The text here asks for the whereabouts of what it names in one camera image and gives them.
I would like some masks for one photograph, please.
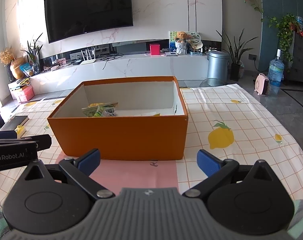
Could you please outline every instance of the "glass table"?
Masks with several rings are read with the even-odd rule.
[[[225,81],[218,78],[206,78],[200,85],[200,88],[219,87],[228,85]]]

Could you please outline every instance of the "pink space heater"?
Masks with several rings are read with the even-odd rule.
[[[269,79],[263,73],[260,73],[256,78],[255,91],[260,96],[266,96],[269,90]]]

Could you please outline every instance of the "teddy bear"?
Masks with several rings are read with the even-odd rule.
[[[186,32],[177,32],[177,35],[175,37],[176,42],[186,42],[186,39],[187,39]]]

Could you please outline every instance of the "blue water bottle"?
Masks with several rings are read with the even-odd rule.
[[[268,79],[271,85],[279,87],[281,81],[284,78],[284,68],[285,65],[281,60],[281,50],[277,50],[277,57],[270,61],[268,70]]]

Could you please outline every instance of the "silver trash can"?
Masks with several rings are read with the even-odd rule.
[[[209,60],[207,78],[216,78],[226,82],[229,58],[227,52],[211,51],[207,56]]]

